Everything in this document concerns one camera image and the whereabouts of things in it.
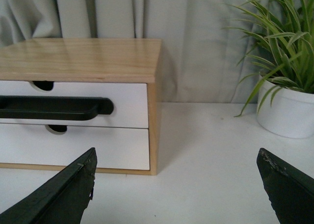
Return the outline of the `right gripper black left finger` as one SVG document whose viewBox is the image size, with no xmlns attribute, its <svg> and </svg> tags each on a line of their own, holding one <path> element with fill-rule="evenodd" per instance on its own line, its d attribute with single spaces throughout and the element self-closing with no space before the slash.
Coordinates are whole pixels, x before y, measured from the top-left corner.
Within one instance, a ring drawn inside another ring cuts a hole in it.
<svg viewBox="0 0 314 224">
<path fill-rule="evenodd" d="M 2 224 L 79 224 L 93 199 L 97 154 L 90 148 L 0 215 Z"/>
</svg>

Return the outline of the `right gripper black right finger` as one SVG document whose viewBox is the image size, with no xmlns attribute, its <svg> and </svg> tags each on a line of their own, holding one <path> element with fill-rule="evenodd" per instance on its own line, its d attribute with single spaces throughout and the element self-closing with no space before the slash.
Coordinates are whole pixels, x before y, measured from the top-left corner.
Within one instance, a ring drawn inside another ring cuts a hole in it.
<svg viewBox="0 0 314 224">
<path fill-rule="evenodd" d="M 257 156 L 264 189 L 281 224 L 314 222 L 314 179 L 261 148 Z"/>
</svg>

